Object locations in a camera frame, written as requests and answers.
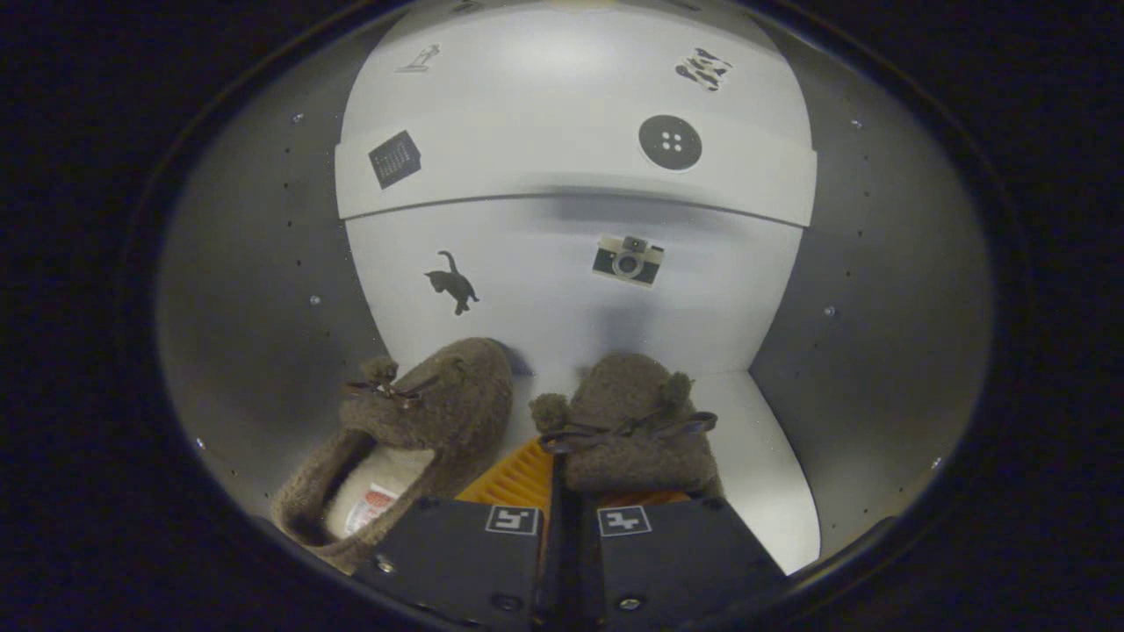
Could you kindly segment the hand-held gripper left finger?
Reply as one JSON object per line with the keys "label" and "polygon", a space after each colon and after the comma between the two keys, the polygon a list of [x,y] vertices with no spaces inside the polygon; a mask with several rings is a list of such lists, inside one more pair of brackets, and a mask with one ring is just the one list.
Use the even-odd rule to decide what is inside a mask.
{"label": "hand-held gripper left finger", "polygon": [[355,579],[466,631],[537,628],[554,473],[538,440],[524,443],[454,499],[414,503]]}

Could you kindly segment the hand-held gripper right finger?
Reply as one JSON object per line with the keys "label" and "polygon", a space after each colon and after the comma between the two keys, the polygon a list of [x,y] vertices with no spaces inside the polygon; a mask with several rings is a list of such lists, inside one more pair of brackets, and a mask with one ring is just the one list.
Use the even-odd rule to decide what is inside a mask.
{"label": "hand-held gripper right finger", "polygon": [[562,628],[703,631],[754,616],[788,580],[726,499],[601,507],[562,495]]}

